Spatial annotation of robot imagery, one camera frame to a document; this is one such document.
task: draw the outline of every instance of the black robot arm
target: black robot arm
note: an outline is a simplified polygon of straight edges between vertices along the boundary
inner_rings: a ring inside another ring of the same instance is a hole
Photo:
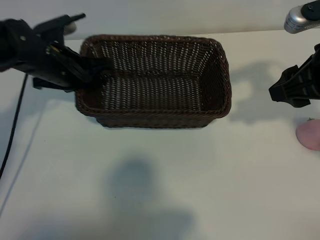
[[[37,89],[66,92],[101,81],[99,72],[112,69],[107,58],[80,56],[64,44],[64,34],[75,30],[74,21],[84,18],[63,15],[31,29],[23,20],[0,22],[0,72],[14,68],[32,75]]]

